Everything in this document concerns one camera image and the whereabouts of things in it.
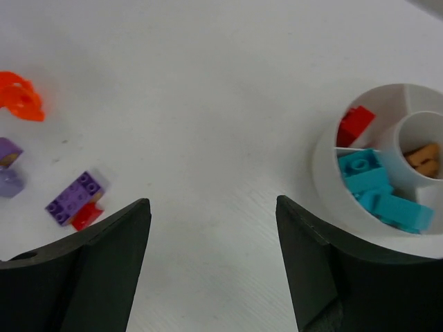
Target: lego brick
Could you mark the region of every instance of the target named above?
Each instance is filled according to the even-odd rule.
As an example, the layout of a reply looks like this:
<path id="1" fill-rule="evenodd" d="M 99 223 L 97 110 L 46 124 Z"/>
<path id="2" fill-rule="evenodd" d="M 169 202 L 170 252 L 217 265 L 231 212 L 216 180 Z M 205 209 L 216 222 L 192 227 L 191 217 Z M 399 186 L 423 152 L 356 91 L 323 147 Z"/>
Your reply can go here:
<path id="1" fill-rule="evenodd" d="M 373 213 L 375 203 L 377 199 L 382 194 L 392 194 L 394 187 L 391 185 L 382 185 L 381 187 L 367 190 L 365 192 L 360 192 L 354 194 L 355 199 L 365 208 L 369 213 Z"/>
<path id="2" fill-rule="evenodd" d="M 428 160 L 438 160 L 440 146 L 437 143 L 431 143 L 404 154 L 404 158 L 412 167 L 419 167 Z"/>
<path id="3" fill-rule="evenodd" d="M 67 225 L 86 204 L 95 203 L 103 193 L 102 187 L 85 172 L 52 201 L 46 210 L 60 225 Z"/>
<path id="4" fill-rule="evenodd" d="M 101 214 L 103 210 L 96 207 L 95 203 L 87 203 L 74 217 L 71 225 L 76 230 L 83 230 L 91 225 Z"/>
<path id="5" fill-rule="evenodd" d="M 8 168 L 22 153 L 16 144 L 5 137 L 0 138 L 0 167 Z"/>
<path id="6" fill-rule="evenodd" d="M 0 196 L 14 197 L 24 189 L 24 182 L 12 169 L 0 169 Z"/>
<path id="7" fill-rule="evenodd" d="M 384 223 L 414 233 L 429 228 L 434 211 L 391 194 L 382 194 L 375 204 L 374 215 Z"/>
<path id="8" fill-rule="evenodd" d="M 429 178 L 437 178 L 440 171 L 440 163 L 436 160 L 428 160 L 424 164 L 416 167 L 415 170 Z"/>
<path id="9" fill-rule="evenodd" d="M 349 147 L 375 119 L 375 114 L 365 107 L 350 109 L 341 119 L 337 132 L 337 147 Z"/>
<path id="10" fill-rule="evenodd" d="M 88 172 L 80 175 L 77 182 L 87 191 L 93 202 L 98 201 L 104 194 L 102 187 Z"/>
<path id="11" fill-rule="evenodd" d="M 353 194 L 389 184 L 388 173 L 373 149 L 365 149 L 338 158 L 343 182 Z"/>
<path id="12" fill-rule="evenodd" d="M 56 200 L 64 210 L 73 216 L 91 200 L 91 195 L 88 194 L 78 181 L 74 181 L 63 190 Z"/>

